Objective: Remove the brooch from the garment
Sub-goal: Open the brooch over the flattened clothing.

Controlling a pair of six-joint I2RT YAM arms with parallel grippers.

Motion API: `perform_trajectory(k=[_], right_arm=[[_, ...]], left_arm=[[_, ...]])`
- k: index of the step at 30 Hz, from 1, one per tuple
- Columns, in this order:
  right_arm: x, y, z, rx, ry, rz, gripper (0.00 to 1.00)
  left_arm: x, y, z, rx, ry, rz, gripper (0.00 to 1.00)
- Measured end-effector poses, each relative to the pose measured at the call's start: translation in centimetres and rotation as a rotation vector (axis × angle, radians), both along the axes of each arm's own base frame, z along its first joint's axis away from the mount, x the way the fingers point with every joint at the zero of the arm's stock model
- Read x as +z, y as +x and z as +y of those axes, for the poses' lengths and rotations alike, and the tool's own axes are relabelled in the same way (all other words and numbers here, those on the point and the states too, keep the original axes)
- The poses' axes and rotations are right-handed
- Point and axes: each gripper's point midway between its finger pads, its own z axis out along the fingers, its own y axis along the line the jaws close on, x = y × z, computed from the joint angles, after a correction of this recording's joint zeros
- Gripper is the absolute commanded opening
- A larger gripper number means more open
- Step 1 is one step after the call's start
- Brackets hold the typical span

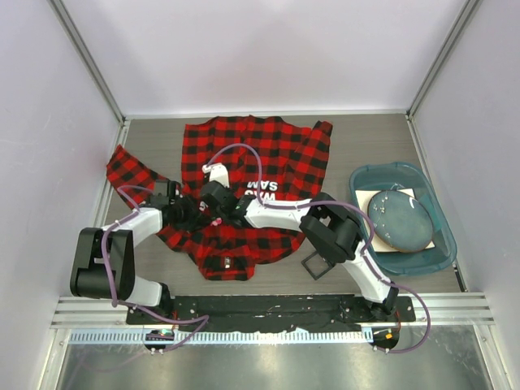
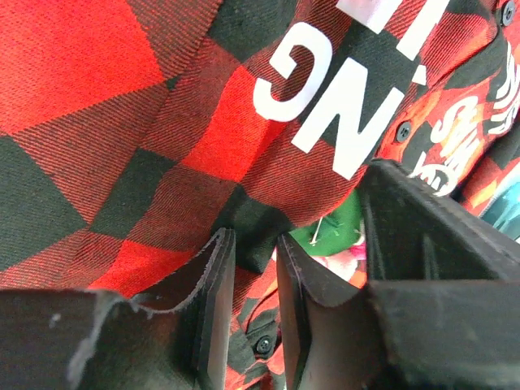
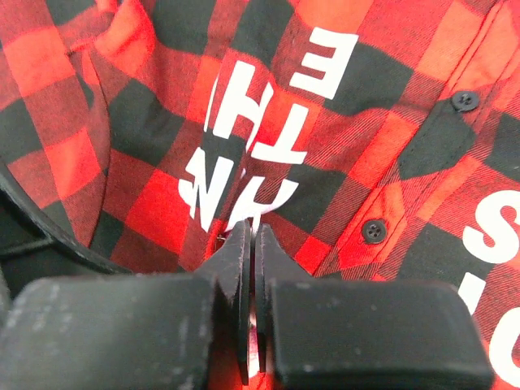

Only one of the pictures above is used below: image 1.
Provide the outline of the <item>red black plaid shirt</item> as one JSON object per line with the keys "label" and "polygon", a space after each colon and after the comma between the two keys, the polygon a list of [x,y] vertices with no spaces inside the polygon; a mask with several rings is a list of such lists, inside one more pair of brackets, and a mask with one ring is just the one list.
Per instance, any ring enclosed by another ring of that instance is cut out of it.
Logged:
{"label": "red black plaid shirt", "polygon": [[[228,171],[233,193],[265,202],[297,201],[320,193],[329,160],[333,126],[318,121],[298,127],[280,117],[215,117],[184,128],[181,192],[207,215],[200,191],[212,158]],[[228,223],[195,232],[165,227],[166,246],[187,254],[207,280],[249,280],[255,267],[278,262],[298,251],[300,232],[280,228],[238,228]]]}

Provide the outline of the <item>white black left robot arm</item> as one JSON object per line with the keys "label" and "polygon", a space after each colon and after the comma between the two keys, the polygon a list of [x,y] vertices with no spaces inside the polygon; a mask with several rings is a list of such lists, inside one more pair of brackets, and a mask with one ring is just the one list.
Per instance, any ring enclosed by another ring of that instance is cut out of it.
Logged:
{"label": "white black left robot arm", "polygon": [[152,322],[166,323],[173,313],[169,288],[137,275],[135,248],[164,228],[195,228],[202,215],[176,181],[158,180],[152,189],[126,184],[117,193],[130,202],[132,212],[106,226],[80,231],[71,293],[134,310],[145,307]]}

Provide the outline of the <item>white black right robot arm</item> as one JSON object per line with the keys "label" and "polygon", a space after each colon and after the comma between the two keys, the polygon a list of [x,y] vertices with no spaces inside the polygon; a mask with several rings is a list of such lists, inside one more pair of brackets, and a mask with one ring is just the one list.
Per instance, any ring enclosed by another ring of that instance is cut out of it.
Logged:
{"label": "white black right robot arm", "polygon": [[366,214],[326,193],[303,201],[268,201],[236,197],[217,181],[204,184],[201,199],[223,221],[238,228],[280,228],[301,232],[331,270],[343,266],[360,288],[368,314],[384,321],[397,309],[399,288],[371,256],[373,233],[364,236],[359,218]]}

